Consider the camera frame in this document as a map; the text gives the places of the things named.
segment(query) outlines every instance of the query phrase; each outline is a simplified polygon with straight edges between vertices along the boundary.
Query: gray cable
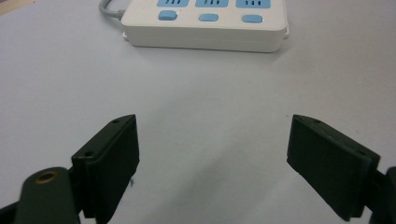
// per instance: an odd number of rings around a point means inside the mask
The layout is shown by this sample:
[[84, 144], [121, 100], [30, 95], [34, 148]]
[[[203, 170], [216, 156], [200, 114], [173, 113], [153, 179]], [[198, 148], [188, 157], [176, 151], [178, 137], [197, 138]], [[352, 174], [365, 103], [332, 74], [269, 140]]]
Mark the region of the gray cable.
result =
[[109, 2], [111, 2], [111, 0], [102, 0], [99, 4], [99, 11], [102, 12], [102, 14], [104, 14], [107, 17], [117, 18], [120, 21], [125, 10], [110, 11], [106, 9], [106, 6]]

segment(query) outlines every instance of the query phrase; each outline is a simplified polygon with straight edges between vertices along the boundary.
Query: white table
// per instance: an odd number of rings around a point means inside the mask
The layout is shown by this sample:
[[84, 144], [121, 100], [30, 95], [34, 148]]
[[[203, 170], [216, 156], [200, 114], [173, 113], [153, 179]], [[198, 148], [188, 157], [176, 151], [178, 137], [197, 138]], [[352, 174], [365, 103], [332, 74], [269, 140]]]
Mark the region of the white table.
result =
[[1, 207], [127, 114], [141, 163], [111, 223], [345, 223], [286, 163], [293, 114], [396, 165], [395, 1], [288, 0], [290, 38], [271, 54], [134, 48], [98, 4], [0, 18]]

